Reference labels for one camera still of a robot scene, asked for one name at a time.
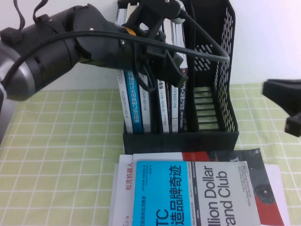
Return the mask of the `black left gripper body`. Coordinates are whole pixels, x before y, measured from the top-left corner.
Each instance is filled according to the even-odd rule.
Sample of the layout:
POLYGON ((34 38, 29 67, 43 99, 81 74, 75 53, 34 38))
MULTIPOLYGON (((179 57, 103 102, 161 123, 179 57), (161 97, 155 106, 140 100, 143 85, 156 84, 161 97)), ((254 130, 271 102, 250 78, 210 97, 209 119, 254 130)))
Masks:
POLYGON ((168 49, 162 22, 153 25, 147 22, 135 24, 117 22, 116 25, 125 34, 144 38, 142 42, 126 40, 124 45, 119 45, 116 51, 117 69, 133 70, 136 68, 139 72, 144 72, 147 64, 153 72, 164 68, 168 49))

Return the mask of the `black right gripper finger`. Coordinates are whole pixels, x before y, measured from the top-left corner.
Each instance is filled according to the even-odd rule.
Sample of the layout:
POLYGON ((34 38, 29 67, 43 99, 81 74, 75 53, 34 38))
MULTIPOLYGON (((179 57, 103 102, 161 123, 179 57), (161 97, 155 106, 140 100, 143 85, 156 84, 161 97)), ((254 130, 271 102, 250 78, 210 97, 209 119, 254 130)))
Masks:
POLYGON ((301 112, 301 80, 268 79, 262 94, 290 116, 301 112))
POLYGON ((295 137, 301 136, 301 116, 290 116, 286 119, 285 133, 295 137))

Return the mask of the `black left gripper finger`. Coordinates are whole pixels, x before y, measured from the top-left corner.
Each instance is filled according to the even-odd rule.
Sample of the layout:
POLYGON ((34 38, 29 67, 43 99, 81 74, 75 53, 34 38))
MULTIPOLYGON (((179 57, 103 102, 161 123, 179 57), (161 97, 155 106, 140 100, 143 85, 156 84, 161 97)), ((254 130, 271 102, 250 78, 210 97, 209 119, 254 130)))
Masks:
POLYGON ((163 60, 149 58, 147 59, 147 72, 153 75, 155 79, 165 82, 172 82, 171 79, 172 59, 167 57, 163 60))
POLYGON ((188 76, 180 68, 183 58, 177 53, 166 51, 166 60, 164 65, 165 81, 174 87, 180 88, 188 80, 188 76))

